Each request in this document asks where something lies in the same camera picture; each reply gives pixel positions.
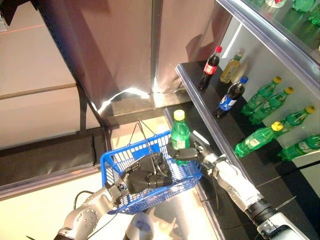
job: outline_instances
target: pepsi bottle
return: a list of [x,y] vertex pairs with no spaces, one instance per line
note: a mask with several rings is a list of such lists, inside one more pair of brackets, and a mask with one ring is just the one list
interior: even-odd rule
[[227,93],[223,96],[221,99],[218,107],[213,112],[213,114],[218,118],[223,118],[229,110],[232,108],[232,106],[236,103],[238,98],[242,96],[245,92],[245,84],[248,81],[247,76],[242,76],[238,82],[235,82],[232,84]]

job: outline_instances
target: blue bottle cap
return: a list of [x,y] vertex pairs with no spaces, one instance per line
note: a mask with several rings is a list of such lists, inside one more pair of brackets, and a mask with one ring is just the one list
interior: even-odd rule
[[248,77],[247,76],[242,76],[240,78],[240,83],[245,84],[246,82],[248,82]]

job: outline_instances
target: plastic basket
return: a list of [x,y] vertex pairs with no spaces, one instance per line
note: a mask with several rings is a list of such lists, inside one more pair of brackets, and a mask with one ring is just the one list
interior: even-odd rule
[[[200,166],[195,161],[186,165],[178,166],[168,155],[166,144],[170,137],[170,130],[161,134],[155,134],[148,138],[152,152],[162,152],[172,174],[173,183],[170,186],[157,189],[145,189],[138,194],[129,194],[121,200],[119,212],[124,214],[135,214],[147,208],[153,207],[185,190],[193,188],[202,174]],[[102,185],[106,182],[110,185],[120,179],[121,173],[140,157],[149,154],[146,141],[142,140],[128,146],[108,151],[100,158]]]

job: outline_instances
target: coca-cola bottle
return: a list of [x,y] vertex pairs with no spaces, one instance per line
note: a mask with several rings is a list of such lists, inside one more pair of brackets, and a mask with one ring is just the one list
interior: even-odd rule
[[199,89],[206,89],[209,85],[211,77],[215,74],[219,61],[220,61],[220,53],[222,51],[221,46],[217,46],[215,48],[214,53],[209,57],[206,61],[205,67],[203,69],[202,79],[198,84]]

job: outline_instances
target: soda bottle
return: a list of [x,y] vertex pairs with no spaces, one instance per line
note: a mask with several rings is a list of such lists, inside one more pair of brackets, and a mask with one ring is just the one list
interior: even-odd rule
[[314,3],[315,0],[294,0],[292,7],[300,13],[306,13]]
[[244,157],[254,150],[261,148],[271,142],[272,139],[275,139],[277,137],[276,132],[280,131],[283,127],[281,122],[276,121],[269,127],[263,127],[256,130],[244,141],[235,146],[235,153],[239,157]]
[[242,94],[245,92],[245,84],[247,81],[248,81],[248,77],[242,76],[240,78],[240,81],[232,84],[229,87],[227,93],[223,96],[218,107],[213,112],[213,114],[218,119],[223,118],[225,115],[227,115],[229,110],[236,103],[237,99],[242,96]]
[[259,124],[263,119],[268,117],[275,110],[280,108],[286,98],[292,94],[295,90],[292,87],[287,87],[283,92],[274,95],[268,101],[266,101],[254,114],[249,117],[252,124]]
[[287,0],[265,0],[265,3],[272,8],[281,8]]
[[220,53],[222,51],[221,46],[217,46],[215,48],[214,53],[209,57],[209,59],[206,61],[205,67],[203,69],[203,74],[201,81],[198,84],[199,89],[203,90],[206,89],[209,85],[211,77],[215,74],[217,71],[217,67],[220,61]]
[[[190,144],[190,129],[185,120],[185,112],[181,109],[173,113],[173,126],[171,129],[171,142],[175,150],[187,149]],[[176,160],[177,165],[186,164],[187,162]]]
[[320,135],[311,135],[301,142],[298,142],[290,147],[282,149],[278,156],[282,158],[283,161],[291,161],[292,159],[312,153],[320,149]]
[[239,65],[240,65],[240,60],[244,54],[245,50],[242,48],[239,48],[238,51],[236,51],[233,59],[231,59],[227,66],[225,67],[223,73],[220,76],[220,82],[222,83],[229,83],[232,76],[234,75],[234,73],[236,72],[236,70],[238,69]]
[[279,76],[273,78],[272,82],[261,87],[258,92],[243,106],[241,112],[249,116],[264,103],[275,91],[277,84],[281,83],[282,79]]
[[320,4],[318,4],[311,12],[310,16],[308,17],[308,20],[314,24],[320,27]]
[[283,124],[283,129],[277,132],[278,136],[289,132],[290,129],[301,125],[309,114],[312,114],[315,111],[315,107],[312,105],[307,106],[305,109],[297,112],[290,113],[285,119],[281,122]]

